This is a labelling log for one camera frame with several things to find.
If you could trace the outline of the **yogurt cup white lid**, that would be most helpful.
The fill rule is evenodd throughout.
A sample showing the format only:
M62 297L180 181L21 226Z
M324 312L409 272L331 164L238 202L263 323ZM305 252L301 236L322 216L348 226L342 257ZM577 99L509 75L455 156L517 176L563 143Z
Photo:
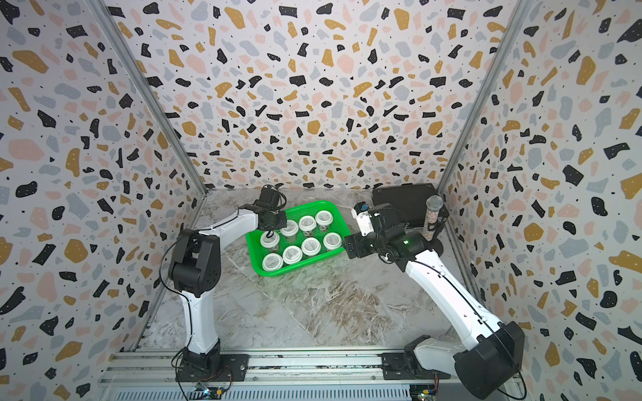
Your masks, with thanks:
M269 252L276 253L279 250L280 235L277 232L264 232L260 237L261 246Z
M294 220L287 220L286 226L280 230L280 235L289 242L294 242L299 233L299 224Z
M320 211L316 214L315 220L319 230L327 232L334 221L334 216L329 211Z
M303 216L299 220L299 230L304 234L305 237L312 237L314 231L317 228L316 219L312 216Z
M277 272L283 267L284 260L277 253L269 253L262 259L262 270L264 272Z
M319 255L322 250L321 243L314 237L306 238L300 248L306 257L315 257Z
M303 260L303 256L304 254L300 247L290 246L284 249L282 259L284 261L284 264L292 266L300 263Z
M328 252L337 250L342 247L342 237L338 233L329 232L324 236L323 244Z

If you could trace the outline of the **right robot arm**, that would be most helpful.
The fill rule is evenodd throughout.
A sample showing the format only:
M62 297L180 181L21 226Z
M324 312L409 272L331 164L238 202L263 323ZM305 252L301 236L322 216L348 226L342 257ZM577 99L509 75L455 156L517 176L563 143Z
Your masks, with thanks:
M344 239L351 259L376 254L414 280L448 318L461 346L447 346L429 336L406 344L402 368L411 377L449 374L477 399L486 399L521 374L525 334L515 322L504 323L478 302L445 267L418 232L388 239L382 233Z

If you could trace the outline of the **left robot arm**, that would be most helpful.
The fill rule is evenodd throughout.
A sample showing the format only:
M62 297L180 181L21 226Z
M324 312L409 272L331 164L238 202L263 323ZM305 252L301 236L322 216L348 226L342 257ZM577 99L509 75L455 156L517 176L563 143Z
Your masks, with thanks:
M184 374L212 377L222 368L213 293L222 276L224 249L250 232L275 232L286 225L286 212L247 204L210 227L179 235L168 277L182 298L186 319L187 339L180 364Z

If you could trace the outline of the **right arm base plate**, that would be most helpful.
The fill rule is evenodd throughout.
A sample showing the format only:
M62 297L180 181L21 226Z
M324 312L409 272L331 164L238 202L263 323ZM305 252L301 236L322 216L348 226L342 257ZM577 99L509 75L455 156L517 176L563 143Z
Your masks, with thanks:
M381 367L384 380L433 380L450 379L451 375L438 370L424 369L416 358L408 353L381 354Z

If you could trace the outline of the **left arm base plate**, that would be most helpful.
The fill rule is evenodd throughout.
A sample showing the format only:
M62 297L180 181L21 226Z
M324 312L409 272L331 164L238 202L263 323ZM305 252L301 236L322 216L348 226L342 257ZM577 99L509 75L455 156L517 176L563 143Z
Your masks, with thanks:
M176 372L179 383L243 382L250 356L248 354L213 354L212 357L191 357L182 361Z

